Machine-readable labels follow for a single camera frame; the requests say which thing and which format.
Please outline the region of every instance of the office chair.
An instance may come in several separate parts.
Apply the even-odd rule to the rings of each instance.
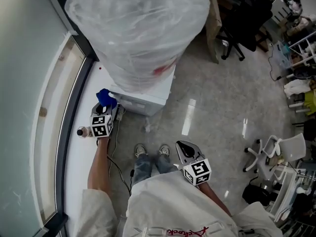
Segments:
[[[249,167],[244,168],[243,171],[247,172],[256,165],[257,169],[255,173],[259,173],[259,176],[264,180],[270,179],[272,175],[274,175],[277,180],[280,180],[288,162],[298,160],[306,155],[305,139],[302,133],[285,140],[278,139],[275,135],[271,135],[264,147],[262,140],[259,139],[256,142],[260,144],[259,152],[255,152],[251,148],[245,148],[244,150],[246,153],[252,153],[256,159]],[[281,165],[284,168],[280,176],[275,174],[276,166],[266,165],[267,158],[272,158],[275,154],[278,156],[282,154],[284,159]]]
[[[296,127],[303,127],[303,135],[305,140],[314,141],[316,138],[316,119],[312,118],[305,122],[293,123]]]
[[[229,43],[227,54],[222,55],[223,60],[229,56],[232,47],[236,48],[241,55],[240,61],[245,59],[238,43],[253,52],[256,50],[256,35],[260,27],[272,17],[271,8],[270,0],[242,0],[239,7],[231,10],[221,28],[221,32],[224,32],[226,36],[216,36]]]

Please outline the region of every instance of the white plastic bag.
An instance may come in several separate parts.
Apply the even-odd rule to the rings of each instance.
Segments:
[[[209,0],[67,0],[65,10],[114,82],[145,92],[201,31]]]

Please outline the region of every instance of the white box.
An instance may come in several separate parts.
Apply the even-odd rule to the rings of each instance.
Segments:
[[[90,118],[93,137],[108,137],[113,129],[112,115],[101,115]]]
[[[145,93],[126,92],[114,82],[108,89],[127,111],[152,116],[165,106],[170,94],[173,74],[174,69],[165,80],[157,83]]]
[[[183,167],[184,176],[193,185],[198,185],[210,180],[211,172],[208,159],[200,160]]]

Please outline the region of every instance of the black and white marker cube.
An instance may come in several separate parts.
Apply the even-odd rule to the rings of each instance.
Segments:
[[[193,185],[204,183],[211,178],[208,159],[200,160],[183,167],[183,174]]]
[[[90,118],[93,137],[108,137],[113,129],[111,115],[94,116]]]

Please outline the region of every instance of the shoe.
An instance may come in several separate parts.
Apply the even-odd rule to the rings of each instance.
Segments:
[[[160,149],[159,149],[159,154],[160,155],[164,154],[164,155],[169,156],[170,155],[170,148],[169,148],[169,146],[167,144],[162,145],[160,147]]]
[[[142,154],[146,154],[146,149],[143,144],[139,143],[135,146],[135,156],[138,158]]]

